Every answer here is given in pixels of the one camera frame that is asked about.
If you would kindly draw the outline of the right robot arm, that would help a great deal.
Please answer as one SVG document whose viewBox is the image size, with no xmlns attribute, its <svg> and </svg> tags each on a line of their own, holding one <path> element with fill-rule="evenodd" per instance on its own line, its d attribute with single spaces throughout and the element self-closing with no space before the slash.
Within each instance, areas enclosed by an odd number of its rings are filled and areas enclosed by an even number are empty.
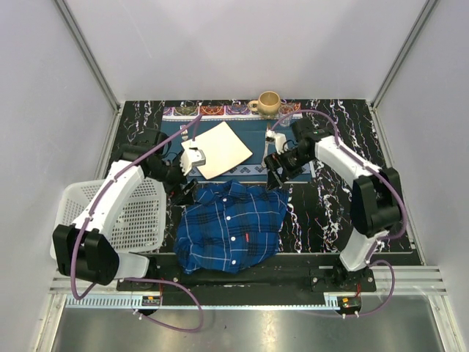
<svg viewBox="0 0 469 352">
<path fill-rule="evenodd" d="M 291 124 L 296 141 L 289 149 L 287 138 L 273 129 L 265 132 L 265 144 L 274 145 L 274 153 L 265 153 L 267 188 L 275 189 L 301 174 L 314 160 L 329 166 L 351 188 L 350 220 L 352 233 L 326 279 L 340 290 L 350 290 L 365 276 L 374 250 L 389 239 L 396 226 L 403 235 L 407 211 L 402 200 L 399 173 L 380 168 L 347 147 L 336 132 L 315 128 L 311 120 L 301 118 Z"/>
</svg>

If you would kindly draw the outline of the blue plaid shirt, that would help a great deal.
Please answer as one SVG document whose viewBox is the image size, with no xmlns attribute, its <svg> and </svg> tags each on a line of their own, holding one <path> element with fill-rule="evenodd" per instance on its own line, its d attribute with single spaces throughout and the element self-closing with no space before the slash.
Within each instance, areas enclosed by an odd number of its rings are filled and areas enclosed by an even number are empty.
<svg viewBox="0 0 469 352">
<path fill-rule="evenodd" d="M 182 212 L 174 253 L 185 274 L 236 274 L 276 255 L 288 192 L 236 180 L 209 183 Z"/>
</svg>

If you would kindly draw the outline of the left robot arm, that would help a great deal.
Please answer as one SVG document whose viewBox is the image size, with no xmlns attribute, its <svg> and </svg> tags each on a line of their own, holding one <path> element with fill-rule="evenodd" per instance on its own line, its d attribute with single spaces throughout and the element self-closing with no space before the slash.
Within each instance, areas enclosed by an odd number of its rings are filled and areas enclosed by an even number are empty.
<svg viewBox="0 0 469 352">
<path fill-rule="evenodd" d="M 53 245 L 58 269 L 70 278 L 72 289 L 78 279 L 91 285 L 132 279 L 142 290 L 156 286 L 158 272 L 150 268 L 150 259 L 117 252 L 108 237 L 130 196 L 147 178 L 162 183 L 170 199 L 183 204 L 191 200 L 196 183 L 187 176 L 192 168 L 205 164 L 205 155 L 191 140 L 172 162 L 164 161 L 162 149 L 171 141 L 170 136 L 153 131 L 140 142 L 123 145 L 119 159 L 84 211 L 71 224 L 56 227 Z"/>
</svg>

